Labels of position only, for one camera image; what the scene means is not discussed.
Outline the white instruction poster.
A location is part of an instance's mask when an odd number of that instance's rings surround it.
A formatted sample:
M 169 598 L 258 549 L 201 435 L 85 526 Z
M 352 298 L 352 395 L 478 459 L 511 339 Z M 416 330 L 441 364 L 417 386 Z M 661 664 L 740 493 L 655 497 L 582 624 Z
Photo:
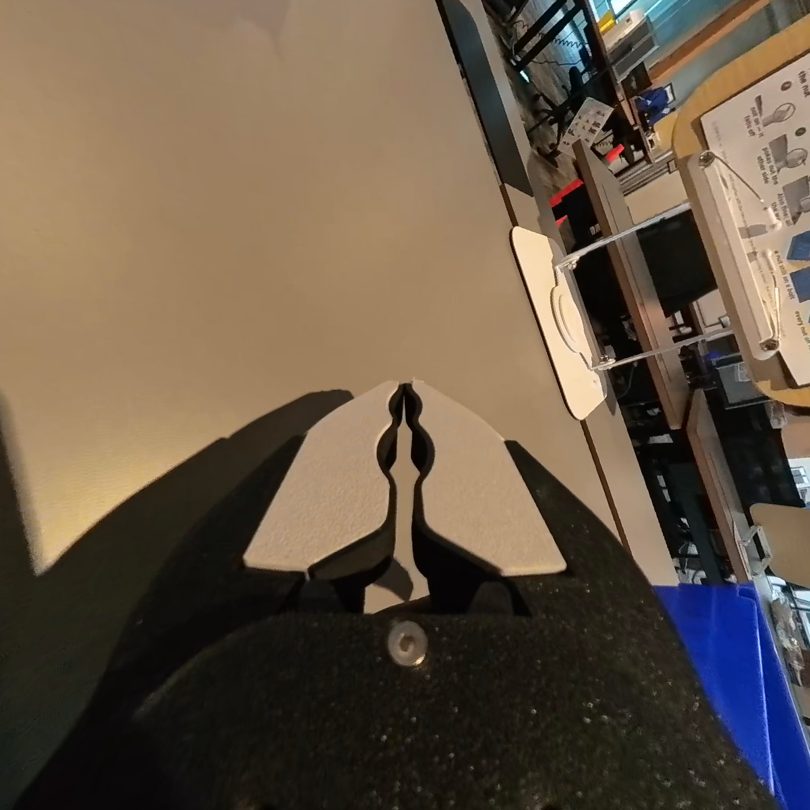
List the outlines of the white instruction poster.
M 684 180 L 750 379 L 808 409 L 808 49 L 716 83 Z

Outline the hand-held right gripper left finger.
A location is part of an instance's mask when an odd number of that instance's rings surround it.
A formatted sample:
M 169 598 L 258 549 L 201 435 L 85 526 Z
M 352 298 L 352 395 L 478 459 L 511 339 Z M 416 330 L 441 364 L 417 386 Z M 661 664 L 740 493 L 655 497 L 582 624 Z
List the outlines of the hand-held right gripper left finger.
M 305 435 L 244 552 L 252 570 L 352 577 L 394 556 L 396 485 L 387 457 L 401 384 L 385 381 Z

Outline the blue plastic bin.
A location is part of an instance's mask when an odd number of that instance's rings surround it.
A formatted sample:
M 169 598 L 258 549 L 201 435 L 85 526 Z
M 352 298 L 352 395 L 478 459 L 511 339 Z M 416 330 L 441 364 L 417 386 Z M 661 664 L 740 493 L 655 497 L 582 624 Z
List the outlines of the blue plastic bin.
M 704 691 L 779 806 L 809 808 L 809 754 L 753 583 L 654 586 Z

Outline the white poster stand base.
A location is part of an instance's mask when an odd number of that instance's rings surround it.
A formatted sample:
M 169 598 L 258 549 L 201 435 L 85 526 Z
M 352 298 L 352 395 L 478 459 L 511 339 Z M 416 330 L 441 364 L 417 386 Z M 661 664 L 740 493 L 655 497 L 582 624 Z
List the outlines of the white poster stand base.
M 590 325 L 556 256 L 556 244 L 518 226 L 511 228 L 510 244 L 565 406 L 574 419 L 585 420 L 605 401 L 606 387 Z

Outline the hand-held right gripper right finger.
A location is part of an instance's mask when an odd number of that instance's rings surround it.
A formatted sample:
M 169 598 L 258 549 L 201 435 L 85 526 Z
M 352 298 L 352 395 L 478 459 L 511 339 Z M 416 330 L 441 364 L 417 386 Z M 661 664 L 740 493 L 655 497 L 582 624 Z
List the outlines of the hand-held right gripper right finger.
M 506 577 L 563 572 L 564 557 L 505 440 L 473 411 L 414 380 L 413 438 L 426 445 L 414 505 L 431 540 Z

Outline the black desk mat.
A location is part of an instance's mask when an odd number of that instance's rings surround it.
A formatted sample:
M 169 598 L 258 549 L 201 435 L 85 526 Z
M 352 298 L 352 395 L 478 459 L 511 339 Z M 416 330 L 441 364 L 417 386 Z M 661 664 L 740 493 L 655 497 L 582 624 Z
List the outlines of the black desk mat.
M 471 12 L 460 1 L 437 1 L 436 5 L 499 181 L 533 197 L 504 101 Z

